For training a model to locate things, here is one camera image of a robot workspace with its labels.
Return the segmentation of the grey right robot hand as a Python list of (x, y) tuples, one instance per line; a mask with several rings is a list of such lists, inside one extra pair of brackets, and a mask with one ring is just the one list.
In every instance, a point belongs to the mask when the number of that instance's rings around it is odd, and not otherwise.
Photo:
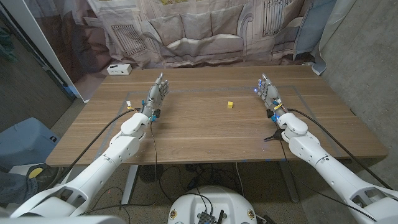
[(274, 115), (276, 118), (279, 118), (283, 114), (287, 113), (276, 86), (265, 73), (263, 73), (262, 77), (258, 79), (255, 93), (264, 102), (264, 105), (267, 108), (268, 117)]

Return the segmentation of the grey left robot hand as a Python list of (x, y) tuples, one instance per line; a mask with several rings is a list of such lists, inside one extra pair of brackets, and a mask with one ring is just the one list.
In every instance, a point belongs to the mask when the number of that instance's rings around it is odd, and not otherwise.
[(169, 82), (167, 80), (163, 80), (163, 76), (164, 74), (161, 73), (157, 77), (144, 102), (141, 113), (147, 117), (151, 117), (155, 110), (160, 109), (164, 98), (169, 92)]

